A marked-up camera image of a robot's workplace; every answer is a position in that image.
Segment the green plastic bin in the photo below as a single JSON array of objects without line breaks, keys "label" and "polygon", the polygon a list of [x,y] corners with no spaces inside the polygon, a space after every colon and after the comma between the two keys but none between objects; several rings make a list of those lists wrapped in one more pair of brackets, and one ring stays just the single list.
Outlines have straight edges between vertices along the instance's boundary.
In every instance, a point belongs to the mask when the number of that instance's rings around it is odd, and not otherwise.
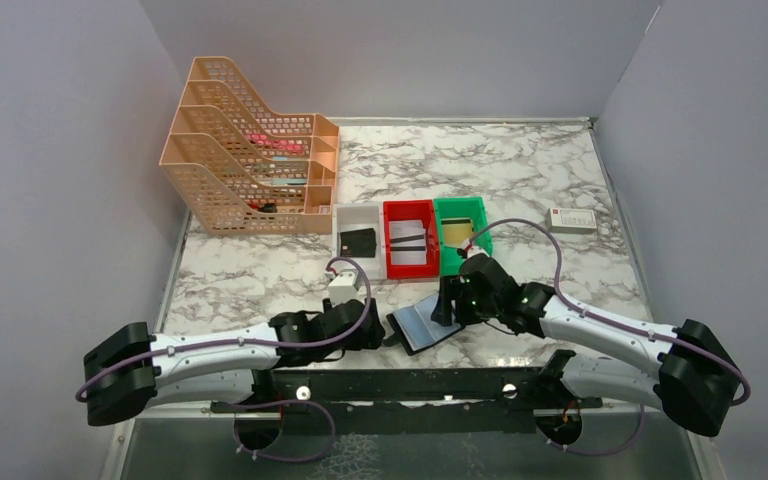
[{"label": "green plastic bin", "polygon": [[481,197],[440,197],[433,200],[440,244],[440,275],[459,272],[463,258],[457,250],[486,227],[484,201]]}]

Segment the red plastic bin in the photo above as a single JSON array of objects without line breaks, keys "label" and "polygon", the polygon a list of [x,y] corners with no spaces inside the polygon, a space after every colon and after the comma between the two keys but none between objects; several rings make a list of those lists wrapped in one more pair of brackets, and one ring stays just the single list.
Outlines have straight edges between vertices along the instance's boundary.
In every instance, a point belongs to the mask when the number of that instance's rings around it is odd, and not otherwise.
[{"label": "red plastic bin", "polygon": [[437,277],[440,246],[433,202],[428,199],[385,201],[382,207],[386,278]]}]

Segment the white card box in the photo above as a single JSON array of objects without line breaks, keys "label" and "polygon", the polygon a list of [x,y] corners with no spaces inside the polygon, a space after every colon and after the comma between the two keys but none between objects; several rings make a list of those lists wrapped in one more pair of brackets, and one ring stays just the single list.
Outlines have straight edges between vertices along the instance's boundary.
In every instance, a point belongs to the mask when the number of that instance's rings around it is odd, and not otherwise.
[{"label": "white card box", "polygon": [[596,212],[590,209],[550,207],[546,222],[552,233],[589,234],[598,230]]}]

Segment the white plastic bin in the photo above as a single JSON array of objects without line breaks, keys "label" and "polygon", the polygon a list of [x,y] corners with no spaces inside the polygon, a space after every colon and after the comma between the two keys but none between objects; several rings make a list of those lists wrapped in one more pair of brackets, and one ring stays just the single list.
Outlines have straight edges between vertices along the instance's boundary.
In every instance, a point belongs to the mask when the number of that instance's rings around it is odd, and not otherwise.
[{"label": "white plastic bin", "polygon": [[332,256],[353,259],[371,282],[386,280],[381,202],[333,206]]}]

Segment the peach plastic desk organizer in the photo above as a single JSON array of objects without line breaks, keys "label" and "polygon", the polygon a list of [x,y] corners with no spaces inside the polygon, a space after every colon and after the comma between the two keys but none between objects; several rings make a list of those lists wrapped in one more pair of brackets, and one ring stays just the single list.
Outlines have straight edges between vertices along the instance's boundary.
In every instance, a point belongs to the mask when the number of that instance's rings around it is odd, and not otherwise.
[{"label": "peach plastic desk organizer", "polygon": [[[307,137],[307,157],[263,156],[247,134]],[[192,65],[159,165],[212,235],[332,231],[340,129],[318,113],[271,109],[224,56]]]}]

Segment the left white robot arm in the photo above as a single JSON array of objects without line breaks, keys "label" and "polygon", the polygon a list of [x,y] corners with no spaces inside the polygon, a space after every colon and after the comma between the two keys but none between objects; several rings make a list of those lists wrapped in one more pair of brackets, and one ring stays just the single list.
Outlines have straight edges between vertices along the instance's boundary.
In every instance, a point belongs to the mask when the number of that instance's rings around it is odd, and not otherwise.
[{"label": "left white robot arm", "polygon": [[129,420],[154,406],[191,401],[273,401],[274,384],[258,371],[305,367],[334,352],[375,350],[384,339],[376,302],[350,300],[320,312],[280,313],[264,323],[205,335],[153,334],[125,325],[85,354],[85,383],[75,397],[93,427]]}]

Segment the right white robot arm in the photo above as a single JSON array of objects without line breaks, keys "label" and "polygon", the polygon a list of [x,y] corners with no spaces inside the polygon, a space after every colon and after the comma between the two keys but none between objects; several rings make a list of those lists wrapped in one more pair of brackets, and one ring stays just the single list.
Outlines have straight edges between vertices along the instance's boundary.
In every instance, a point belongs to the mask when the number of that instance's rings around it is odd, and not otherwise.
[{"label": "right white robot arm", "polygon": [[466,259],[440,280],[433,320],[467,326],[496,319],[513,334],[586,347],[597,357],[563,355],[537,380],[539,398],[610,398],[658,409],[678,426],[715,437],[741,384],[714,332],[687,319],[678,327],[635,320],[566,297],[539,282],[519,283],[492,257]]}]

